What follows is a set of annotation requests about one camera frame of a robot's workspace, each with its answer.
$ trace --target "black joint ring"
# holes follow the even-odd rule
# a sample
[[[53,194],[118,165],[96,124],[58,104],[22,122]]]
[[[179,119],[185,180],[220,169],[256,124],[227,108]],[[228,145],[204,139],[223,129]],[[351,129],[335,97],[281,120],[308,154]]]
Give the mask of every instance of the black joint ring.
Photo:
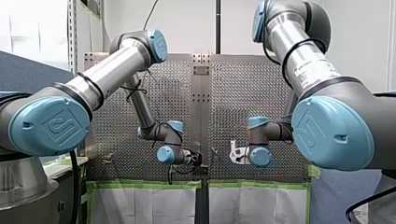
[[[286,53],[286,55],[285,55],[285,58],[283,59],[283,63],[282,63],[282,76],[283,76],[283,78],[285,79],[285,81],[286,81],[286,83],[288,84],[288,86],[293,90],[293,87],[291,86],[291,83],[289,82],[289,79],[288,79],[288,76],[287,76],[287,68],[288,68],[288,60],[289,60],[289,57],[291,56],[291,54],[295,51],[295,50],[297,50],[297,48],[299,48],[299,47],[301,47],[301,46],[303,46],[303,45],[306,45],[308,42],[310,42],[310,41],[314,41],[314,42],[316,42],[316,44],[317,43],[319,43],[321,46],[322,46],[322,49],[321,49],[321,51],[324,53],[324,52],[326,52],[326,50],[327,50],[327,48],[326,48],[326,44],[322,41],[322,40],[320,40],[320,39],[317,39],[317,38],[307,38],[307,39],[305,39],[305,40],[302,40],[302,41],[300,41],[300,42],[297,42],[296,44],[294,44],[293,45],[293,47],[291,47],[291,49],[289,49],[288,50],[288,52]]]
[[[300,96],[298,102],[308,98],[309,96],[315,94],[315,92],[320,91],[328,86],[341,83],[341,82],[356,82],[362,84],[357,78],[354,77],[336,77],[332,79],[328,79],[326,81],[320,82],[318,85],[306,91],[303,95]]]
[[[80,72],[77,72],[77,75],[78,75],[79,77],[84,78],[87,82],[91,83],[91,84],[99,91],[99,94],[100,94],[99,106],[96,107],[93,111],[98,110],[98,109],[99,109],[100,107],[102,107],[102,105],[105,103],[105,95],[103,94],[103,92],[102,92],[102,90],[100,89],[100,87],[99,87],[95,82],[93,82],[89,77],[85,76],[84,74],[82,74],[82,73],[80,73]]]
[[[249,143],[250,146],[254,146],[254,147],[265,147],[268,146],[267,143]]]
[[[72,91],[69,88],[67,88],[65,85],[62,85],[62,84],[59,84],[59,83],[52,84],[52,87],[55,88],[55,89],[58,89],[60,91],[63,91],[64,93],[66,93],[67,95],[72,97],[74,100],[79,102],[82,105],[82,107],[84,107],[84,109],[87,111],[88,117],[90,118],[90,121],[92,121],[91,109],[87,105],[87,103],[85,103],[85,101],[81,98],[81,96],[79,96],[77,93],[75,93],[74,91]]]
[[[1,155],[0,161],[17,161],[17,160],[21,160],[21,159],[25,159],[25,158],[29,158],[29,157],[31,157],[31,156],[17,152],[17,153],[12,153],[12,154],[7,154],[7,155]]]

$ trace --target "green tape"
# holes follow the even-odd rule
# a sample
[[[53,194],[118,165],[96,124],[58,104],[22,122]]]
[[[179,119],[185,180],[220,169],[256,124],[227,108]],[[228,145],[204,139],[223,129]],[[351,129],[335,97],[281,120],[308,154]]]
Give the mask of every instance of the green tape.
[[[93,189],[198,189],[200,181],[175,181],[172,185],[167,182],[144,180],[106,180],[90,181],[87,186]]]
[[[321,171],[317,166],[308,165],[308,175],[314,177],[315,179],[320,178]]]
[[[209,187],[217,189],[229,188],[264,188],[264,189],[309,189],[309,183],[295,184],[275,181],[254,181],[254,180],[210,180]]]

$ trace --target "metal frame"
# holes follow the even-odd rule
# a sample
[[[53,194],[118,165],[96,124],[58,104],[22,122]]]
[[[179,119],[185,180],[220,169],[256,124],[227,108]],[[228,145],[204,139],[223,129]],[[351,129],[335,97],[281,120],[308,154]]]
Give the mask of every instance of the metal frame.
[[[78,70],[78,40],[77,40],[77,3],[67,2],[67,33],[70,72],[74,75]]]
[[[85,69],[88,69],[89,67],[101,62],[108,54],[107,53],[86,53],[85,54]],[[263,58],[262,56],[231,56],[231,55],[208,55],[208,54],[172,54],[169,56],[168,63],[170,63],[169,66],[163,68],[162,76],[164,77],[171,77],[173,75],[173,70],[177,70],[178,64],[182,62],[185,66],[189,68],[189,72],[183,73],[183,76],[189,76],[187,79],[190,80],[190,91],[188,95],[183,95],[183,100],[180,101],[182,104],[190,104],[189,106],[185,106],[183,108],[188,108],[190,110],[190,122],[185,123],[186,129],[185,129],[185,141],[183,143],[184,147],[188,147],[194,151],[199,151],[203,154],[203,164],[201,167],[197,168],[195,173],[193,175],[176,175],[175,180],[201,180],[202,186],[200,189],[196,190],[196,196],[195,196],[195,207],[196,207],[196,213],[195,213],[195,223],[200,224],[200,223],[208,223],[209,222],[209,188],[208,188],[208,180],[210,178],[220,178],[220,179],[236,179],[236,178],[245,178],[245,179],[268,179],[268,180],[278,180],[278,181],[287,181],[287,182],[307,182],[309,181],[308,177],[308,172],[307,172],[307,166],[305,165],[304,159],[300,157],[296,157],[296,154],[292,155],[286,155],[282,154],[285,157],[285,160],[295,160],[293,162],[297,162],[299,164],[298,168],[296,168],[296,165],[290,166],[289,169],[298,169],[295,173],[291,172],[288,173],[288,170],[285,170],[284,175],[280,176],[274,176],[276,174],[281,174],[281,173],[265,173],[264,169],[257,169],[252,167],[251,165],[232,165],[232,170],[225,169],[221,176],[217,175],[216,172],[213,171],[213,167],[220,165],[221,166],[227,166],[231,161],[228,159],[228,153],[230,151],[229,145],[227,144],[226,147],[226,153],[225,157],[223,158],[223,162],[221,164],[214,163],[214,151],[212,150],[214,146],[214,141],[217,141],[217,139],[213,139],[215,132],[222,132],[222,130],[213,130],[214,127],[214,120],[212,116],[214,115],[215,111],[213,111],[214,108],[218,105],[219,102],[219,97],[222,97],[221,94],[218,93],[218,90],[214,89],[217,88],[216,84],[218,81],[215,80],[218,78],[219,72],[222,69],[228,69],[227,67],[223,67],[223,63],[230,63],[231,68],[233,66],[239,67],[239,66],[251,66],[252,71],[248,71],[251,73],[255,73],[256,76],[255,78],[261,79],[261,74],[262,71],[265,69],[268,69],[267,76],[274,75],[271,79],[271,81],[274,81],[274,83],[271,83],[271,85],[267,86],[267,88],[273,88],[274,90],[278,90],[280,96],[277,96],[273,101],[276,102],[276,104],[271,105],[271,109],[266,108],[265,111],[260,111],[260,113],[269,113],[270,117],[272,118],[278,118],[280,119],[283,116],[284,112],[284,106],[287,102],[287,97],[288,97],[288,88],[286,87],[285,83],[283,82],[283,79],[281,76],[278,76],[280,74],[279,68],[277,66],[272,65],[268,60]],[[156,66],[160,65],[154,65],[151,69],[156,70],[157,72],[159,71]],[[172,90],[174,88],[173,81],[171,80],[171,83],[165,81],[163,88],[165,90]],[[268,85],[269,83],[259,83],[260,85]],[[224,86],[225,89],[233,91],[233,89],[238,89],[236,87],[230,87],[230,86]],[[124,97],[124,95],[120,92],[116,92],[114,94],[115,96],[112,96],[112,99],[109,99],[108,101],[113,101],[116,100],[117,98]],[[155,99],[157,97],[156,105],[152,105],[153,111],[157,111],[155,113],[155,116],[159,119],[164,119],[164,113],[169,113],[173,115],[180,116],[180,113],[186,113],[187,111],[178,111],[175,113],[175,110],[179,110],[180,107],[175,107],[174,105],[166,105],[168,103],[164,102],[163,99],[161,98],[160,95],[163,95],[163,92],[154,92],[153,95],[149,95],[149,97],[153,97]],[[257,109],[261,107],[252,108],[257,113]],[[111,108],[111,107],[106,107],[104,106],[104,110],[110,109],[111,113],[114,114],[114,116],[122,116],[120,114],[120,111],[117,108]],[[248,120],[249,114],[244,114],[243,117],[239,118],[236,115],[236,118],[240,119],[238,120],[238,123],[241,125],[246,126],[246,122]],[[116,122],[115,117],[111,117],[112,122]],[[108,122],[105,120],[95,120],[93,121],[92,124],[92,129],[95,130],[95,126],[98,125],[96,122],[100,122],[100,125],[104,125],[104,123]],[[128,120],[127,122],[136,122],[133,119]],[[130,138],[135,138],[134,132],[135,130],[125,130],[126,132],[129,132]],[[91,133],[90,136],[87,138],[87,146],[86,150],[90,154],[90,151],[94,151],[94,149],[97,147],[94,142],[95,137],[100,137],[100,136],[95,136],[96,133]],[[131,150],[141,150],[140,154],[148,154],[147,151],[144,151],[142,149],[143,143],[139,143],[135,145],[134,149]],[[290,153],[290,150],[295,150],[296,153],[297,150],[295,147],[287,146],[286,144],[282,145],[280,143],[276,143],[276,150],[278,149],[284,149],[282,153]],[[109,151],[108,155],[96,155],[94,156],[91,160],[93,162],[93,168],[92,169],[97,169],[97,172],[106,174],[106,176],[94,176],[90,177],[90,169],[88,169],[87,177],[90,180],[102,180],[102,179],[111,179],[111,178],[127,178],[128,176],[117,176],[118,175],[118,170],[117,166],[115,165],[115,162],[117,161],[115,157],[113,157],[112,153],[117,153],[117,151]],[[148,156],[152,156],[154,159],[151,160],[151,164],[148,164],[150,167],[150,171],[146,170],[146,172],[139,176],[139,179],[148,179],[148,180],[161,180],[164,181],[166,180],[166,170],[167,166],[163,166],[163,175],[155,175],[154,178],[153,176],[150,176],[149,172],[151,170],[156,170],[155,172],[158,172],[158,163],[156,163],[155,152],[152,152],[151,154],[148,154]],[[134,158],[129,158],[127,163],[124,163],[121,161],[121,165],[123,165],[122,169],[128,169],[127,166],[130,164],[134,164],[133,162]]]
[[[94,64],[99,63],[107,55],[108,55],[107,53],[86,53],[85,68],[87,69],[93,66]],[[160,89],[156,89],[155,92],[153,93],[154,95],[149,96],[153,100],[156,100],[156,98],[157,100],[159,100],[159,102],[152,104],[152,109],[153,111],[157,112],[155,113],[155,116],[158,119],[165,120],[165,117],[163,115],[166,116],[166,114],[169,113],[169,116],[166,116],[169,117],[167,119],[174,119],[174,116],[179,117],[182,116],[183,113],[188,113],[188,111],[186,111],[186,109],[188,108],[190,112],[188,119],[190,121],[187,121],[188,123],[185,123],[186,132],[184,135],[185,141],[183,145],[184,147],[190,148],[194,151],[199,151],[203,154],[203,165],[197,170],[197,172],[195,172],[194,175],[187,175],[187,176],[175,175],[176,180],[202,180],[203,186],[207,184],[207,179],[210,178],[265,179],[265,180],[286,181],[286,182],[309,181],[307,165],[305,164],[304,158],[300,155],[300,153],[295,147],[288,146],[284,143],[278,142],[278,143],[272,143],[270,145],[270,147],[272,147],[276,151],[275,156],[277,157],[280,156],[283,158],[281,159],[282,161],[276,161],[274,166],[270,166],[266,169],[257,169],[252,166],[233,164],[228,159],[228,154],[230,152],[229,143],[227,143],[226,145],[218,144],[218,146],[220,146],[221,149],[221,151],[218,152],[220,153],[220,155],[218,156],[222,157],[222,160],[218,160],[216,158],[218,156],[217,154],[215,154],[216,151],[212,150],[212,148],[214,148],[214,145],[216,144],[216,142],[214,141],[219,141],[219,139],[214,139],[214,137],[216,137],[219,134],[229,134],[229,133],[221,133],[224,132],[224,130],[214,130],[221,127],[214,126],[216,125],[216,123],[214,122],[214,120],[212,120],[213,119],[212,116],[216,116],[215,119],[219,119],[223,117],[223,119],[226,119],[227,122],[228,119],[230,120],[230,122],[236,122],[235,124],[232,123],[232,125],[239,125],[241,127],[243,126],[242,128],[238,128],[237,130],[238,133],[242,134],[242,135],[238,135],[239,137],[237,140],[239,140],[239,144],[245,143],[244,132],[246,131],[245,127],[248,120],[248,116],[258,115],[259,113],[269,116],[271,119],[280,119],[283,116],[283,110],[285,103],[287,102],[289,89],[286,87],[286,84],[283,82],[281,76],[278,75],[279,69],[277,66],[272,65],[268,60],[266,60],[262,56],[232,56],[232,55],[208,55],[208,54],[194,54],[194,55],[172,54],[169,56],[168,62],[170,64],[168,64],[168,66],[164,68],[163,71],[161,70],[162,69],[161,67],[156,67],[157,65],[154,65],[153,68],[151,69],[154,69],[160,73],[164,73],[163,75],[162,74],[158,74],[158,75],[169,78],[169,76],[172,76],[172,72],[173,72],[172,69],[174,67],[177,67],[177,64],[179,62],[185,62],[184,69],[187,68],[190,69],[190,72],[183,73],[183,76],[187,76],[188,74],[190,76],[187,77],[190,79],[190,83],[189,83],[190,90],[188,91],[189,94],[182,96],[180,95],[180,97],[183,98],[180,102],[184,102],[181,103],[182,105],[180,105],[179,102],[176,102],[175,105],[169,105],[168,104],[169,102],[167,103],[161,98],[163,95],[163,91]],[[248,70],[236,71],[240,67],[244,67],[244,68],[248,67]],[[219,74],[219,70],[222,69],[225,69],[227,71],[225,74],[227,76],[224,76],[224,73]],[[244,80],[244,77],[235,77],[236,75],[243,75],[243,73],[247,73],[247,75],[246,74],[245,75],[250,76],[248,77],[248,79],[252,79],[252,80],[245,80],[247,83],[245,85],[247,86],[246,87],[243,86],[243,88],[246,88],[246,92],[252,92],[252,91],[255,92],[256,89],[258,88],[266,88],[266,89],[276,90],[278,95],[272,96],[272,93],[271,96],[259,95],[257,96],[257,98],[251,99],[254,100],[255,102],[254,104],[249,101],[243,102],[243,104],[246,104],[247,108],[245,108],[245,105],[226,105],[226,107],[230,107],[230,108],[233,107],[237,108],[238,106],[240,108],[242,106],[243,109],[245,110],[243,114],[232,113],[231,118],[227,117],[230,115],[227,114],[219,115],[219,111],[212,111],[214,108],[219,108],[223,106],[222,103],[220,105],[216,105],[219,104],[219,102],[222,100],[221,97],[226,97],[228,99],[230,97],[233,97],[233,94],[242,94],[242,95],[245,94],[240,89],[242,87],[237,87],[237,85],[241,85],[241,84],[233,83],[233,78],[235,79],[239,78],[239,81]],[[265,79],[262,78],[262,74],[264,73],[267,73],[266,79],[268,80],[258,81]],[[223,85],[223,83],[216,81],[215,80],[216,78],[223,78],[223,80],[226,81],[224,82],[224,86],[219,86],[219,83],[221,85]],[[173,86],[174,85],[173,83],[176,80],[168,80],[170,82],[166,80],[164,80],[163,83],[165,85],[163,87],[167,89],[165,91],[169,91],[172,90],[173,88],[177,88],[177,86]],[[226,89],[225,92],[226,96],[224,96],[224,92],[219,92],[219,88]],[[115,95],[116,96],[114,97],[112,96],[113,99],[122,97],[123,93],[116,93]],[[118,104],[118,103],[111,103],[113,99],[110,99],[108,103]],[[96,124],[94,122],[92,125],[93,129],[95,129],[95,125]],[[128,130],[128,132],[130,133],[128,134],[128,136],[130,136],[129,138],[135,138],[134,135],[135,130]],[[94,140],[93,136],[90,135],[87,139],[86,150],[94,151],[96,147],[96,143],[94,143],[93,140]],[[136,147],[136,149],[134,150],[140,150],[139,148],[143,150],[143,148],[145,147],[143,147],[142,144],[143,143],[139,142],[137,145],[133,145],[133,147]],[[147,151],[142,151],[140,154],[147,154],[147,153],[148,153]],[[154,156],[154,154],[155,154],[154,152],[149,153],[150,156]],[[152,169],[160,165],[156,163],[155,156],[153,158],[154,159],[152,160],[152,164],[151,164]],[[99,167],[96,168],[100,168],[100,170],[103,171],[104,169],[103,165],[100,165],[98,163],[96,163],[96,165],[99,165]],[[162,175],[158,173],[155,178],[148,177],[148,179],[161,180],[161,181],[166,180],[166,172],[164,170],[165,167],[163,167]],[[114,177],[114,175],[115,174],[113,172],[110,172],[110,174],[107,174],[106,177],[112,178],[111,176]]]

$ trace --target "silver cylinder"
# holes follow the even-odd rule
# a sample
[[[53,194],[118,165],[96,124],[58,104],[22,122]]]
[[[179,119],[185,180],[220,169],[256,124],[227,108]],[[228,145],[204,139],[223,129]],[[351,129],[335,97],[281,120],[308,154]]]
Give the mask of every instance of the silver cylinder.
[[[125,81],[151,65],[149,51],[135,39],[125,39],[120,49],[84,72],[94,82],[105,99]],[[100,105],[100,92],[83,77],[75,77],[65,84],[77,93],[93,111]]]
[[[131,94],[131,90],[136,88],[136,84],[138,83],[139,78],[137,74],[133,75],[130,79],[128,79],[125,83],[125,87],[129,90],[126,90],[126,93]],[[149,102],[146,98],[146,94],[142,91],[135,91],[130,97],[129,102],[134,108],[134,112],[136,113],[137,119],[139,120],[139,125],[142,129],[150,128],[154,125],[155,119],[152,116],[151,110],[149,108]]]
[[[294,12],[284,12],[273,18],[268,23],[267,31],[271,47],[280,62],[283,62],[296,43],[309,38],[304,31],[304,19]],[[341,76],[312,41],[300,46],[290,55],[287,72],[297,96],[320,82]]]

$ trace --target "black cable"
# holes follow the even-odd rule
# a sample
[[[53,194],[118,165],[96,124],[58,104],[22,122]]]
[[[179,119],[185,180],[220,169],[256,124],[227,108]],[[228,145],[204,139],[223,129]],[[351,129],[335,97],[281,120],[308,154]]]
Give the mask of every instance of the black cable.
[[[74,150],[70,151],[70,160],[72,161],[73,171],[73,208],[71,224],[77,223],[78,217],[78,204],[79,204],[79,174],[78,174],[78,163],[77,156]]]
[[[264,54],[265,56],[268,58],[268,60],[270,60],[271,62],[280,65],[280,62],[276,61],[275,59],[273,59],[272,57],[270,57],[268,51],[267,51],[267,47],[265,47],[265,30],[267,29],[267,25],[268,25],[268,21],[267,21],[267,9],[269,4],[271,3],[271,1],[268,1],[267,3],[264,4],[264,22],[263,22],[263,28],[262,28],[262,48],[264,50]]]
[[[130,93],[126,96],[126,102],[129,103],[129,97],[131,97],[136,91],[142,91],[145,94],[148,93],[148,91],[145,90],[145,89],[139,89],[140,84],[142,84],[142,80],[141,79],[139,79],[139,81],[136,83],[136,85],[134,85],[133,88],[120,86],[120,88],[130,91]]]
[[[195,171],[195,167],[192,167],[192,169],[190,169],[188,172],[182,172],[182,171],[179,171],[179,170],[175,167],[175,165],[173,165],[173,164],[172,164],[172,168],[176,171],[176,173],[178,173],[178,174],[180,174],[180,175],[189,175],[189,174],[191,174],[192,172]]]
[[[148,18],[146,19],[146,22],[145,22],[145,26],[143,26],[143,30],[146,30],[146,27],[148,26],[148,23],[149,23],[149,18],[151,17],[151,14],[152,14],[152,12],[154,11],[155,6],[157,6],[157,3],[158,3],[158,0],[156,0],[156,1],[154,2],[154,5],[152,5],[151,11],[150,11],[150,13],[148,14]]]
[[[396,97],[396,92],[375,93],[374,96],[376,96],[376,97]]]
[[[311,42],[311,41],[314,41],[314,42],[316,42],[316,43],[319,43],[319,44],[322,46],[321,51],[322,51],[323,53],[327,51],[327,49],[326,49],[326,44],[325,44],[322,40],[317,39],[317,38],[307,38],[307,39],[305,39],[305,40],[302,40],[302,41],[300,41],[300,42],[295,43],[295,44],[288,50],[288,52],[287,52],[286,55],[285,55],[285,58],[283,59],[283,63],[282,63],[282,76],[283,76],[283,79],[285,80],[285,82],[288,84],[288,86],[289,86],[291,89],[293,89],[293,87],[291,86],[291,84],[290,84],[290,82],[289,82],[289,79],[288,79],[288,75],[287,75],[287,68],[288,68],[288,60],[289,60],[289,57],[290,57],[290,55],[291,55],[295,50],[297,50],[297,48],[299,48],[299,47],[301,47],[301,46],[303,46],[303,45],[306,45],[306,44],[308,44],[308,42]]]
[[[103,94],[102,90],[100,89],[100,87],[94,82],[92,81],[89,77],[85,76],[84,74],[77,72],[76,73],[79,77],[84,78],[88,83],[91,83],[96,89],[97,91],[99,91],[99,106],[96,107],[94,110],[98,110],[100,107],[102,107],[102,105],[105,103],[105,95]]]
[[[167,179],[168,179],[168,184],[172,185],[173,184],[172,183],[172,165],[169,165]]]
[[[350,214],[353,212],[353,210],[355,210],[356,208],[366,204],[366,203],[370,203],[374,200],[377,200],[379,198],[385,197],[393,192],[396,192],[396,187],[393,187],[391,189],[387,189],[385,191],[382,191],[380,193],[377,193],[376,195],[373,195],[371,197],[368,197],[358,203],[353,204],[352,206],[350,206],[347,210],[346,210],[346,218],[349,222],[352,222]]]

